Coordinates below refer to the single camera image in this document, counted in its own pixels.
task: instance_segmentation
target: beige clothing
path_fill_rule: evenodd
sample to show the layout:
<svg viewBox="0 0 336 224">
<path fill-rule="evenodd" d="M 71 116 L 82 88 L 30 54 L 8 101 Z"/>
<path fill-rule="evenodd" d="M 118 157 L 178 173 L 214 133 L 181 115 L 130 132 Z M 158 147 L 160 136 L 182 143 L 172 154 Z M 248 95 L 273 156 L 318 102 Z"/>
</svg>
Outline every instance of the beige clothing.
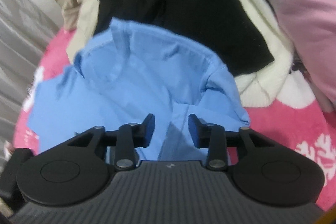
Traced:
<svg viewBox="0 0 336 224">
<path fill-rule="evenodd" d="M 62 7 L 64 28 L 75 29 L 76 33 L 69 42 L 67 55 L 73 63 L 76 53 L 85 47 L 92 37 L 98 20 L 99 0 L 66 0 Z"/>
</svg>

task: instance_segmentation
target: white floral pattern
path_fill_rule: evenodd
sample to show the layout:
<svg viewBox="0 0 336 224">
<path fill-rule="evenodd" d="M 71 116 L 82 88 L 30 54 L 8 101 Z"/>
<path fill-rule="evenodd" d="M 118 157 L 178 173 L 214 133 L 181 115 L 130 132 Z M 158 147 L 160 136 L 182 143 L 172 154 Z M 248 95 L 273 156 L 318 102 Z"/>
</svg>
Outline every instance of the white floral pattern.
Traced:
<svg viewBox="0 0 336 224">
<path fill-rule="evenodd" d="M 23 111 L 28 112 L 33 106 L 36 87 L 38 86 L 39 83 L 43 81 L 43 74 L 44 74 L 44 67 L 42 66 L 38 67 L 34 73 L 34 82 L 31 89 L 29 90 L 29 95 L 22 104 Z"/>
<path fill-rule="evenodd" d="M 323 170 L 325 176 L 324 186 L 332 180 L 336 173 L 336 149 L 333 147 L 329 135 L 321 134 L 314 146 L 309 146 L 307 141 L 296 145 L 296 152 L 315 161 Z"/>
</svg>

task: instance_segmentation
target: blue shirt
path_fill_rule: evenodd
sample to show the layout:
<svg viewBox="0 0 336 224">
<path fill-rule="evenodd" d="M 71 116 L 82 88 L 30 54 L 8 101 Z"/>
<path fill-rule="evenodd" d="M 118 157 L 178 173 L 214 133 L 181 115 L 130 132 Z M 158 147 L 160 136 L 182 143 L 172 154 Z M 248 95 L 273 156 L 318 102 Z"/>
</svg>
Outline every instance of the blue shirt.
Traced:
<svg viewBox="0 0 336 224">
<path fill-rule="evenodd" d="M 204 160 L 188 130 L 194 113 L 229 131 L 249 125 L 234 78 L 202 44 L 160 27 L 114 18 L 78 52 L 74 65 L 37 87 L 28 126 L 43 152 L 93 126 L 117 130 L 155 115 L 141 160 Z"/>
</svg>

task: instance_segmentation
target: white fleece blanket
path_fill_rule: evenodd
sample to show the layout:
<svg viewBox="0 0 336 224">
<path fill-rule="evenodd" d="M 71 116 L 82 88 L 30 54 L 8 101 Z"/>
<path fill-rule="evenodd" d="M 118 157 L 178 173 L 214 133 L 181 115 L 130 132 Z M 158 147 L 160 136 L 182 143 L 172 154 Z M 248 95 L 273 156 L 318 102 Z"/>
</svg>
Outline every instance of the white fleece blanket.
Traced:
<svg viewBox="0 0 336 224">
<path fill-rule="evenodd" d="M 281 32 L 266 0 L 240 0 L 244 10 L 263 35 L 275 61 L 249 75 L 235 78 L 243 107 L 271 105 L 280 92 L 293 60 L 294 46 Z"/>
</svg>

